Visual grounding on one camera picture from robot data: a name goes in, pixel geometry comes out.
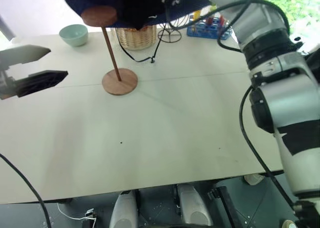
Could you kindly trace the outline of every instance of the wicker basket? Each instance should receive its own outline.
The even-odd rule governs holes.
[[[157,26],[146,26],[137,29],[115,29],[121,45],[129,50],[141,50],[155,44],[157,38]]]

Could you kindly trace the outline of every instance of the wooden disc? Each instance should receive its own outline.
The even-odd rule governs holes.
[[[111,6],[94,6],[83,11],[83,22],[92,27],[107,27],[117,21],[117,11]]]
[[[121,81],[118,81],[115,70],[104,75],[102,86],[105,91],[113,95],[124,95],[130,93],[138,84],[138,77],[129,69],[119,69]]]

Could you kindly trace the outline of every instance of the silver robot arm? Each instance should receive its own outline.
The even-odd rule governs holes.
[[[240,0],[212,0],[221,7]],[[222,11],[232,20],[242,6]],[[320,86],[303,56],[293,49],[276,10],[251,4],[232,26],[245,55],[253,90],[252,114],[258,127],[278,143],[293,206],[302,225],[319,226]]]

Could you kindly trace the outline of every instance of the light green bowl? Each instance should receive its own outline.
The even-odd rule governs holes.
[[[88,41],[88,29],[81,24],[66,26],[60,30],[59,35],[72,47],[81,46]]]

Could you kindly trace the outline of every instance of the blue rack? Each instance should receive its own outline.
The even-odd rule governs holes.
[[[193,16],[190,15],[189,21],[192,21]],[[198,37],[198,38],[205,38],[205,39],[218,39],[218,29],[220,26],[220,19],[214,18],[213,23],[211,26],[205,24],[204,21],[200,21],[195,25],[189,26],[186,29],[186,34],[190,37]],[[232,30],[226,31],[221,39],[226,40],[232,34]]]

